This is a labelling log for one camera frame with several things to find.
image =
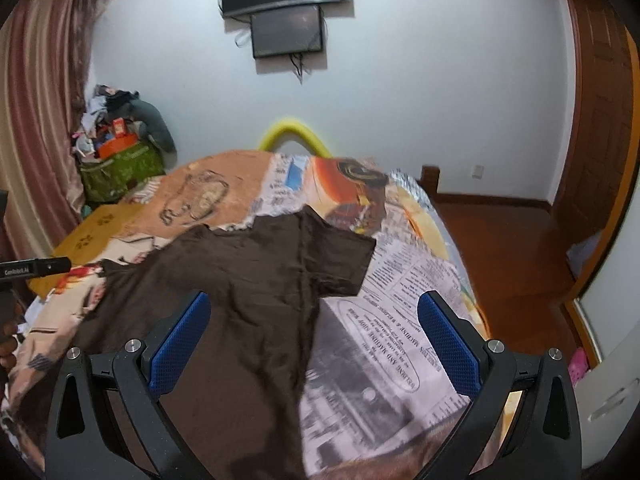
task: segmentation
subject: blue textured pad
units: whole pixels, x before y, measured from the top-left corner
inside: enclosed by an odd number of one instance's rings
[[[175,388],[210,316],[209,297],[201,292],[151,359],[148,389],[154,400]]]
[[[418,321],[453,387],[460,395],[475,398],[480,392],[478,361],[427,293],[418,300]]]

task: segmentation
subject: pink object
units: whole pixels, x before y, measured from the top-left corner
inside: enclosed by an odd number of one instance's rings
[[[589,362],[587,361],[587,354],[584,348],[578,348],[574,356],[569,362],[569,377],[571,377],[571,384],[575,386],[581,378],[583,378],[589,371]]]

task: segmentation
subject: brown t-shirt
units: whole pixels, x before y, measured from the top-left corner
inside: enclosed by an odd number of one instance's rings
[[[74,344],[115,351],[143,338],[188,290],[206,292],[209,325],[162,406],[217,480],[303,479],[298,401],[318,297],[357,294],[374,247],[308,206],[258,217],[249,230],[199,225],[140,264],[107,265],[104,299]],[[38,402],[29,396],[26,418]]]

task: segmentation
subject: silver bolt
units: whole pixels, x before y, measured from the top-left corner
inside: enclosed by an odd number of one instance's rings
[[[80,355],[80,349],[77,346],[70,348],[66,353],[67,359],[75,359]]]
[[[551,357],[555,361],[559,361],[560,359],[562,359],[562,352],[559,351],[557,348],[550,348],[549,357]]]
[[[493,352],[494,354],[501,354],[502,352],[504,352],[504,343],[502,341],[498,341],[497,339],[491,339],[491,341],[487,343],[487,346],[489,347],[489,350],[491,350],[491,352]]]
[[[127,352],[137,352],[138,350],[140,350],[141,346],[142,346],[142,343],[140,342],[139,339],[131,339],[130,341],[127,341],[126,343],[124,343],[124,349]]]

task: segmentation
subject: striped curtain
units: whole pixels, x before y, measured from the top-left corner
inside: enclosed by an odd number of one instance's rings
[[[47,256],[79,223],[70,134],[84,110],[98,1],[21,0],[0,30],[4,258]]]

